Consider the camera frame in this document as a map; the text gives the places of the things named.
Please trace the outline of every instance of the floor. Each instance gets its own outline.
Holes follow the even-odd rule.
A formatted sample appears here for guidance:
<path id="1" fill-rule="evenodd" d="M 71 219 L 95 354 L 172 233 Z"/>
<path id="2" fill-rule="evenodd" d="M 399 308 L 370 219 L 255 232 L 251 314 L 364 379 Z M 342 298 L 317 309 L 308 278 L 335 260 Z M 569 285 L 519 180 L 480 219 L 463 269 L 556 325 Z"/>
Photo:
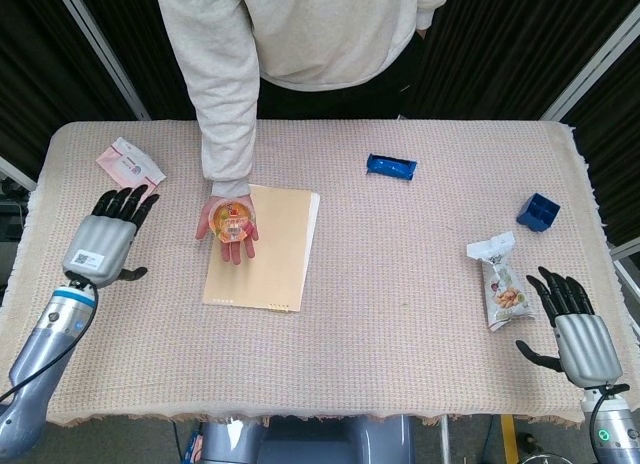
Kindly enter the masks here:
<path id="1" fill-rule="evenodd" d="M 0 262 L 13 262 L 15 248 L 14 243 L 0 246 Z M 0 271 L 0 284 L 3 284 L 8 270 Z M 630 313 L 636 320 L 640 320 L 640 303 L 629 293 L 625 293 L 625 298 Z M 636 417 L 637 422 L 640 422 L 640 412 L 636 413 Z M 195 427 L 195 421 L 178 423 L 183 448 Z M 450 420 L 449 427 L 453 463 L 505 462 L 500 416 L 461 417 Z M 547 422 L 528 423 L 516 420 L 515 427 L 516 432 L 535 435 L 546 451 L 561 454 L 576 464 L 595 462 L 585 426 L 565 428 Z M 441 462 L 440 428 L 424 426 L 416 420 L 414 435 L 416 464 Z M 175 464 L 179 460 L 170 422 L 159 419 L 132 420 L 126 417 L 111 417 L 88 421 L 73 428 L 47 425 L 39 444 L 24 458 L 15 462 Z"/>

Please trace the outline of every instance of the human hand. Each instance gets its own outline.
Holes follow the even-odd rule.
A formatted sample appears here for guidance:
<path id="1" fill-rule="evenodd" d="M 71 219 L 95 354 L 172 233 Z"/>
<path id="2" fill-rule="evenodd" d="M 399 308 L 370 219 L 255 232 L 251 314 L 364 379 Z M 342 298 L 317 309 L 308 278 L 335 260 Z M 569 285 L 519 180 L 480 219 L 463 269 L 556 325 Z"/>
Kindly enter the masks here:
<path id="1" fill-rule="evenodd" d="M 241 196 L 233 199 L 228 199 L 219 196 L 211 196 L 207 202 L 205 202 L 202 207 L 202 211 L 200 212 L 200 220 L 198 222 L 198 229 L 196 230 L 196 239 L 202 239 L 209 232 L 209 214 L 211 210 L 218 207 L 218 204 L 222 201 L 237 201 L 240 204 L 249 208 L 249 210 L 254 213 L 253 202 L 251 201 L 251 196 Z M 253 248 L 253 241 L 258 240 L 258 228 L 255 223 L 252 224 L 252 229 L 250 232 L 247 232 L 247 237 L 244 239 L 244 246 L 247 252 L 247 257 L 253 258 L 256 255 L 255 249 Z M 234 264 L 240 264 L 242 262 L 242 258 L 240 255 L 240 247 L 242 242 L 230 242 L 230 243 L 221 243 L 221 252 L 222 252 L 222 260 L 224 262 L 233 261 Z"/>

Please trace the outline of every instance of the woven tablecloth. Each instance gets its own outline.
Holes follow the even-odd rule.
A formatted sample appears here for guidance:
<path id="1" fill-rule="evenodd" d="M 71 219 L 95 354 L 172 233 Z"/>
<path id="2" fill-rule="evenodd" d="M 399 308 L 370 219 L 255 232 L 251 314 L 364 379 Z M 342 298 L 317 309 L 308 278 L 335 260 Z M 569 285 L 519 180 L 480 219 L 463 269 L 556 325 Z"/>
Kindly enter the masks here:
<path id="1" fill-rule="evenodd" d="M 584 284 L 638 406 L 639 355 L 586 166 L 569 128 L 546 122 L 260 122 L 251 182 L 321 196 L 302 309 L 291 314 L 201 303 L 212 241 L 194 239 L 210 191 L 196 123 L 67 125 L 31 196 L 0 309 L 0 376 L 66 283 L 61 262 L 81 219 L 115 187 L 95 159 L 119 136 L 167 175 L 127 261 L 149 273 L 101 292 L 50 421 L 399 413 L 580 421 L 582 392 L 514 345 L 557 352 L 530 286 L 537 319 L 487 329 L 480 264 L 466 245 L 508 230 L 521 278 L 543 265 Z M 418 161 L 413 181 L 366 174 L 369 153 Z M 544 233 L 515 221 L 534 192 L 561 206 Z"/>

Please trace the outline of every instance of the blue cube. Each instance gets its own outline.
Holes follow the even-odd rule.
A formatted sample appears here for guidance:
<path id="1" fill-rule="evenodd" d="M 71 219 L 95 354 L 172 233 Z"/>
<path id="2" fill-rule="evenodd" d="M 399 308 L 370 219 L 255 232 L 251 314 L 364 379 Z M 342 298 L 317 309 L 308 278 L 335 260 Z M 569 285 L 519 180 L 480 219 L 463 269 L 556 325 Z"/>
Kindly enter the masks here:
<path id="1" fill-rule="evenodd" d="M 527 226 L 532 231 L 546 231 L 551 227 L 559 210 L 560 206 L 555 202 L 535 193 L 522 207 L 522 211 L 520 211 L 516 221 L 523 226 Z"/>

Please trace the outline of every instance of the yellow object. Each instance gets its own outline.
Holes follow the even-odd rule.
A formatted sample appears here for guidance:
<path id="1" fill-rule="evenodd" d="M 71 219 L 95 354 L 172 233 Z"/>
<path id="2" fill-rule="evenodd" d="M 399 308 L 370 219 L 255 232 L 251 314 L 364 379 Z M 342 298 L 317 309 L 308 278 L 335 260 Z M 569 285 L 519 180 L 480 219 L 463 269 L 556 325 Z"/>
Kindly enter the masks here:
<path id="1" fill-rule="evenodd" d="M 209 227 L 221 242 L 238 242 L 251 233 L 254 219 L 247 206 L 236 201 L 223 202 L 211 211 Z"/>
<path id="2" fill-rule="evenodd" d="M 500 416 L 502 424 L 502 441 L 504 443 L 504 457 L 506 464 L 517 464 L 520 460 L 518 456 L 518 444 L 516 443 L 516 427 L 513 416 Z"/>
<path id="3" fill-rule="evenodd" d="M 224 262 L 214 242 L 204 288 L 205 304 L 299 311 L 305 277 L 311 191 L 252 186 L 260 239 L 256 257 Z"/>

